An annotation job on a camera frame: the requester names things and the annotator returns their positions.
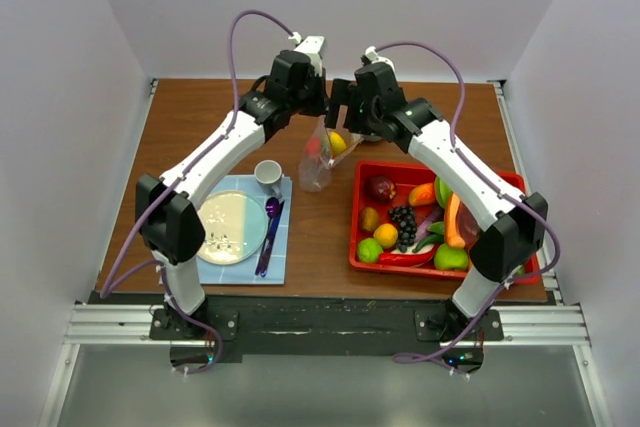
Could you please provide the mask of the yellow lemon toy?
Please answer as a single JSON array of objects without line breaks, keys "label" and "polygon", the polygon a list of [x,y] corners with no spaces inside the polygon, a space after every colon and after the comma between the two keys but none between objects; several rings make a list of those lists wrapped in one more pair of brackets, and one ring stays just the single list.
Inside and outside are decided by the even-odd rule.
[{"label": "yellow lemon toy", "polygon": [[335,131],[328,133],[328,140],[330,145],[331,156],[333,158],[338,157],[347,150],[347,143],[344,138]]}]

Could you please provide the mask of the clear orange zip top bag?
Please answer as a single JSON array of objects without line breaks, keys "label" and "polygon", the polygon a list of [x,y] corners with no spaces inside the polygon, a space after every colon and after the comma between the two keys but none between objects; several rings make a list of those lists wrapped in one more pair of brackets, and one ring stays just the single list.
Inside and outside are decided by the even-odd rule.
[{"label": "clear orange zip top bag", "polygon": [[[347,150],[338,157],[331,156],[328,133],[335,131],[339,133],[347,143]],[[311,138],[320,138],[322,141],[322,154],[318,157],[309,157],[305,153],[305,145],[302,151],[302,157],[298,163],[298,183],[300,187],[307,192],[317,193],[324,190],[332,180],[333,170],[350,154],[356,147],[363,142],[361,134],[350,133],[342,127],[326,128],[325,117],[320,117],[306,140]]]}]

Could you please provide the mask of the red raspberry toy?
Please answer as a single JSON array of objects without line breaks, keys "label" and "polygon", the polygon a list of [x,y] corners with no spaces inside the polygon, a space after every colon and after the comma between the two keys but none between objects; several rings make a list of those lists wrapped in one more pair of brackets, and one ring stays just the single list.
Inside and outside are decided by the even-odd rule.
[{"label": "red raspberry toy", "polygon": [[320,138],[311,138],[305,144],[305,153],[309,157],[318,157],[322,154],[322,141]]}]

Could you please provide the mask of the brown kiwi fruit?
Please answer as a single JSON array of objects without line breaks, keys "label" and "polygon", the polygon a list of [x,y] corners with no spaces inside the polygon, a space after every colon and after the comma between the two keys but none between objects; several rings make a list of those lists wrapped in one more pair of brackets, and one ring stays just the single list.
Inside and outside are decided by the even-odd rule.
[{"label": "brown kiwi fruit", "polygon": [[380,225],[380,215],[373,207],[365,207],[359,213],[358,226],[363,232],[374,233]]}]

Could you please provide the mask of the orange toy fruit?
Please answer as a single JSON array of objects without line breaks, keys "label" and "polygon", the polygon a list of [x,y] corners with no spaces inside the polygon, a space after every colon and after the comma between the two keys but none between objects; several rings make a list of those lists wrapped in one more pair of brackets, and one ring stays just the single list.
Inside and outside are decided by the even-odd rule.
[{"label": "orange toy fruit", "polygon": [[383,249],[392,249],[398,240],[398,230],[393,224],[384,223],[376,228],[373,238]]}]

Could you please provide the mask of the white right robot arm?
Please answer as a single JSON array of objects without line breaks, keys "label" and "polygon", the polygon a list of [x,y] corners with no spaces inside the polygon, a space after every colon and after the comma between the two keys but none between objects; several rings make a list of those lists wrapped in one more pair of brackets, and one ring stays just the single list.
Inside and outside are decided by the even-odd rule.
[{"label": "white right robot arm", "polygon": [[504,182],[457,139],[451,124],[427,100],[407,100],[385,63],[358,69],[352,81],[333,81],[327,125],[334,125],[342,107],[347,109],[347,130],[380,137],[423,163],[475,219],[479,236],[470,249],[472,268],[445,316],[452,337],[469,339],[480,329],[479,314],[493,303],[499,286],[541,248],[546,200]]}]

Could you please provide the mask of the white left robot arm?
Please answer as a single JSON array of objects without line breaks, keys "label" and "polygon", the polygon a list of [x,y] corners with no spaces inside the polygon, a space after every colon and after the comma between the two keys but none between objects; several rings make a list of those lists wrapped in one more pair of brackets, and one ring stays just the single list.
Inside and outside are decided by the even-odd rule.
[{"label": "white left robot arm", "polygon": [[239,110],[229,112],[205,142],[161,177],[146,174],[137,182],[135,230],[165,266],[163,284],[176,304],[171,325],[185,339],[200,337],[207,327],[196,264],[205,230],[197,211],[213,187],[293,115],[325,113],[323,40],[312,36],[280,52],[263,89],[241,96]]}]

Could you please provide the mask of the teal ceramic mug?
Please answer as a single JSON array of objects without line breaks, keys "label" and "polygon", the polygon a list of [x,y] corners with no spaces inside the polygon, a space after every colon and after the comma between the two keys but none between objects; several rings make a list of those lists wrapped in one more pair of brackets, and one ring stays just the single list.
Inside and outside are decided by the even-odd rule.
[{"label": "teal ceramic mug", "polygon": [[382,142],[383,138],[380,137],[380,136],[377,136],[377,135],[365,135],[363,137],[363,141],[367,142],[367,143],[374,144],[374,143]]}]

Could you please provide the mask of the red plastic tray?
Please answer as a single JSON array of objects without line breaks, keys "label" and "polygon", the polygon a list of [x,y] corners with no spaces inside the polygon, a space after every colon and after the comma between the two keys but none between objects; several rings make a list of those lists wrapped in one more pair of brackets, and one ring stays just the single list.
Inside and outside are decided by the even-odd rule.
[{"label": "red plastic tray", "polygon": [[469,209],[428,168],[357,164],[349,254],[355,269],[461,281],[479,235]]}]

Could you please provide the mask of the purple eggplant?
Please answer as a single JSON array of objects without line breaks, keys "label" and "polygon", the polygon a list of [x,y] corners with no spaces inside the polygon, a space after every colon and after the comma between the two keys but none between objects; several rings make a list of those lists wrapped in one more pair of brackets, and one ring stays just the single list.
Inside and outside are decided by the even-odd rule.
[{"label": "purple eggplant", "polygon": [[423,240],[430,232],[430,227],[443,219],[444,210],[442,207],[434,207],[429,214],[418,225],[415,233],[415,241],[419,242]]}]

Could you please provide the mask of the purple spoon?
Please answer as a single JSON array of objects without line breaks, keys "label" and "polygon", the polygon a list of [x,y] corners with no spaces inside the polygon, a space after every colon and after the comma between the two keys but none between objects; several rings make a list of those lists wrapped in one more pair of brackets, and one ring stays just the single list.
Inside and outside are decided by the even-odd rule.
[{"label": "purple spoon", "polygon": [[[275,219],[276,215],[280,212],[280,201],[276,198],[276,197],[269,197],[266,201],[265,204],[265,211],[268,217],[268,226],[267,226],[267,231],[270,231],[271,229],[271,225],[272,225],[272,221]],[[266,250],[267,247],[267,239],[264,239],[261,249],[260,249],[260,253],[258,256],[258,263],[256,265],[256,269],[255,269],[255,275],[258,275],[261,272],[261,258],[264,254],[264,251]]]}]

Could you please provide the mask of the green lime left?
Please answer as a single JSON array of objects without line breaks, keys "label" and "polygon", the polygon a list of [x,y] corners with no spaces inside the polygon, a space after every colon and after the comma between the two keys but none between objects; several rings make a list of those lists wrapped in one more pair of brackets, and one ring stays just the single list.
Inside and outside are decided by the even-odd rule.
[{"label": "green lime left", "polygon": [[384,253],[384,249],[374,238],[361,240],[356,247],[356,257],[359,262],[375,264]]}]

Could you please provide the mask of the red chili pepper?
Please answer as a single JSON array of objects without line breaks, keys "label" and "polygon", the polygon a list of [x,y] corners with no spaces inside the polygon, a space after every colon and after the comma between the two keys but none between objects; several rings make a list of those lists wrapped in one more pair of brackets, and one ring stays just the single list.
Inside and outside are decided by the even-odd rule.
[{"label": "red chili pepper", "polygon": [[429,262],[437,251],[437,244],[427,244],[417,253],[407,250],[406,252],[393,251],[382,253],[378,257],[378,263],[382,265],[415,267]]}]

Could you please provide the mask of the green apple right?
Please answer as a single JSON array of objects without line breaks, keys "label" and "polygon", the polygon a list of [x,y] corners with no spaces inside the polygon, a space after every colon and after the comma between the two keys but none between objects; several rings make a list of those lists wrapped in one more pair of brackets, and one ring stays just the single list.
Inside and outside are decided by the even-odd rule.
[{"label": "green apple right", "polygon": [[441,244],[433,257],[434,267],[440,271],[466,271],[469,256],[465,249]]}]

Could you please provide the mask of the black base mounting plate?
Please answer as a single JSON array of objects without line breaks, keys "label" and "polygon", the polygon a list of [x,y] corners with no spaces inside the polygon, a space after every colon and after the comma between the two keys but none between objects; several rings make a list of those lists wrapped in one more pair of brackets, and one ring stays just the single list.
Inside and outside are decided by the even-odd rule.
[{"label": "black base mounting plate", "polygon": [[445,304],[435,300],[209,295],[194,322],[169,305],[156,310],[150,337],[202,343],[207,327],[222,338],[225,362],[246,355],[427,354],[462,330],[446,323]]}]

